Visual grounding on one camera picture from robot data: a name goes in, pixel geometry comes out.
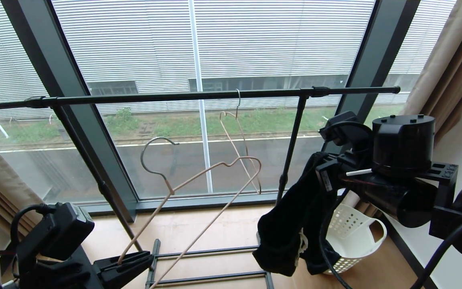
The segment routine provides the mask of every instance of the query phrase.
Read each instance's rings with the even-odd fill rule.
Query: grass
[[[397,114],[403,105],[374,106],[365,121],[369,126],[372,120]],[[300,131],[314,131],[326,124],[326,118],[335,113],[335,107],[306,108],[304,111]],[[290,133],[295,119],[294,108],[259,108],[256,110],[239,111],[239,120],[244,133]],[[220,112],[208,112],[207,132],[209,135],[223,135],[224,130],[219,121]],[[229,134],[239,134],[237,122],[232,116],[223,116],[223,123]],[[115,115],[104,118],[105,124],[114,139],[147,138],[141,135],[140,129],[145,123],[152,124],[151,136],[180,137],[200,136],[201,123],[198,113],[191,114],[163,114],[163,115],[132,115],[130,108],[123,108]],[[6,139],[0,131],[0,145],[11,144],[39,144],[64,142],[60,131],[62,125],[57,120],[27,121],[1,123],[10,136]]]

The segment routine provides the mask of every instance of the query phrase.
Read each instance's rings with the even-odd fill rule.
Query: light wood floor
[[[191,250],[219,249],[227,247],[257,245],[255,233],[257,222],[271,206],[241,207],[228,209],[196,242]],[[152,250],[153,242],[159,238],[162,242],[160,254],[180,252],[207,225],[218,210],[201,210],[192,212],[167,212],[156,216],[145,232],[140,236],[140,245],[145,250]],[[132,229],[138,228],[147,219],[147,214],[138,216]],[[119,221],[115,217],[95,218],[95,229],[83,243],[91,261],[99,258],[120,255],[130,241]],[[156,277],[165,271],[171,260],[159,261]],[[215,274],[258,271],[251,253],[225,254],[219,256],[202,256],[186,258],[178,262],[165,279],[198,277]],[[306,270],[304,260],[292,277],[273,274],[276,289],[338,289],[341,285],[334,276],[311,276]],[[354,289],[407,289],[416,280],[416,275],[409,267],[391,239],[387,238],[376,253],[365,258],[342,274]],[[147,271],[139,275],[125,288],[143,289]],[[264,278],[230,280],[201,284],[170,286],[176,289],[261,289],[266,288]]]

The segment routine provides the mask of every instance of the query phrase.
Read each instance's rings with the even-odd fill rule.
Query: corrugated metal wall
[[[195,78],[186,0],[53,0],[87,82],[134,80],[140,93],[188,91]],[[420,73],[454,0],[422,0],[392,73]],[[373,0],[195,0],[204,78],[347,74]],[[0,101],[46,95],[0,4]],[[405,102],[409,93],[378,103]],[[336,105],[339,96],[310,99]],[[243,108],[295,106],[297,98],[248,99]],[[206,101],[207,109],[236,100]],[[104,104],[103,114],[196,110],[198,102]],[[0,118],[47,117],[51,110],[0,110]]]

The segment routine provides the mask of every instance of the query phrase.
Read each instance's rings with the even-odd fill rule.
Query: white plastic basket
[[[370,225],[379,222],[383,237],[377,242],[370,232]],[[345,272],[366,256],[374,253],[383,243],[387,230],[383,222],[365,216],[360,211],[340,204],[334,211],[326,239],[341,258],[334,264],[338,272]]]

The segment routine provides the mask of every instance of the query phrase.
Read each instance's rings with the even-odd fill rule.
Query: basket hole
[[[373,222],[369,225],[370,232],[374,236],[374,241],[379,241],[383,237],[383,227],[379,222]]]

